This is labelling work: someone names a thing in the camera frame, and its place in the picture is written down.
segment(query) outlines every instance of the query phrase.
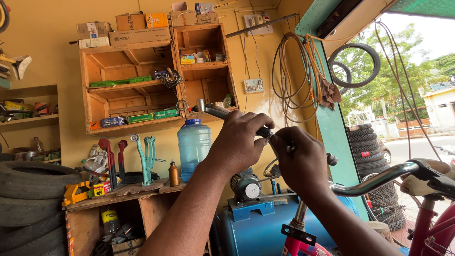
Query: chrome handlebar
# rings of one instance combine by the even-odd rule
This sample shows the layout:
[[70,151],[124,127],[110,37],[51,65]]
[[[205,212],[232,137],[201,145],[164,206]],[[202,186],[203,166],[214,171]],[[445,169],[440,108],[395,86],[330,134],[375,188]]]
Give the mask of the chrome handlebar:
[[405,162],[390,167],[389,169],[373,176],[372,178],[352,187],[344,187],[329,181],[330,189],[339,196],[354,197],[367,194],[380,186],[419,169],[419,165],[413,162]]

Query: small box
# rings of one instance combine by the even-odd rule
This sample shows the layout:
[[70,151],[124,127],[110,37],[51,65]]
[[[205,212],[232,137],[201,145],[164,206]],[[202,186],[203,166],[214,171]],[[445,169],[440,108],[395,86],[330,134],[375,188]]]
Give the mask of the small box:
[[126,122],[127,122],[126,117],[118,116],[118,117],[113,117],[113,118],[103,118],[102,125],[103,125],[104,128],[106,128],[106,127],[109,127],[109,126],[117,126],[117,125],[127,124]]
[[128,117],[128,123],[140,123],[145,121],[153,120],[153,113],[147,113],[142,115]]
[[115,31],[109,33],[113,46],[171,39],[169,27]]
[[122,14],[115,16],[117,31],[144,29],[145,16],[143,14]]
[[147,28],[169,26],[166,13],[147,13],[145,14],[145,22]]
[[194,55],[189,54],[180,55],[180,64],[186,65],[194,63],[196,63],[196,58],[194,57]]
[[79,40],[80,49],[109,45],[109,37],[107,36]]
[[79,40],[109,36],[112,32],[111,24],[107,22],[88,22],[77,24]]
[[195,3],[194,9],[196,10],[197,14],[201,13],[212,13],[215,10],[213,9],[212,3]]
[[114,256],[130,256],[136,255],[141,246],[144,244],[145,238],[138,238],[117,245],[112,245]]
[[166,73],[166,70],[164,70],[164,71],[155,71],[153,73],[153,77],[155,79],[163,79],[164,73]]
[[155,118],[156,119],[166,118],[166,111],[155,112]]
[[96,122],[90,122],[90,130],[96,130],[103,128],[103,125],[101,124],[101,121],[96,121]]
[[219,23],[218,14],[215,12],[198,14],[196,16],[198,24]]
[[167,118],[178,117],[178,116],[180,116],[180,111],[178,111],[176,109],[166,110],[165,116]]
[[171,16],[172,26],[197,25],[196,11],[188,10],[186,2],[173,3],[171,7],[172,11],[169,15]]

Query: plastic bottle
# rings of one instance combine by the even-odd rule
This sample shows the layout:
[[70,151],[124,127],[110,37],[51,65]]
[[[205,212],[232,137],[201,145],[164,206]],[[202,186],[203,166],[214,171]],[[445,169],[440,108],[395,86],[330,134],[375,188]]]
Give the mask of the plastic bottle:
[[38,137],[33,138],[33,150],[37,153],[42,153],[44,151],[43,142],[38,139]]
[[177,132],[182,180],[188,182],[212,146],[212,130],[200,119],[189,119]]
[[115,234],[121,229],[117,212],[112,205],[105,205],[101,207],[101,219],[103,220],[105,236]]

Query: car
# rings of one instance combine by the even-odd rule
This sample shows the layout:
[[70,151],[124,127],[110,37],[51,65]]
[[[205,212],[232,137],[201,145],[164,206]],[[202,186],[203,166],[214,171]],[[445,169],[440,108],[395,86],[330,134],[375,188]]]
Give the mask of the car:
[[392,155],[390,154],[390,150],[384,145],[381,139],[376,139],[378,142],[378,151],[384,155],[384,159],[387,161],[387,164],[392,162]]

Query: blue compressor tank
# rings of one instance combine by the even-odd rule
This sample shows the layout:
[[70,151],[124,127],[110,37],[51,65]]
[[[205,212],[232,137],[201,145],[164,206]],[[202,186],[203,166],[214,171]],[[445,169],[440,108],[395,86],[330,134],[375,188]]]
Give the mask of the blue compressor tank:
[[[298,205],[296,195],[286,196],[288,203],[273,205],[264,202],[266,208],[274,207],[274,213],[262,215],[259,210],[249,212],[249,219],[234,221],[233,210],[226,207],[220,214],[221,232],[220,239],[224,253],[230,256],[276,256],[283,251],[286,236],[281,234],[281,226],[289,224],[295,216]],[[359,211],[349,197],[338,196],[338,199],[357,216]],[[316,242],[331,250],[336,247],[335,242],[329,236],[322,224],[308,209],[305,217],[305,230],[315,235]]]

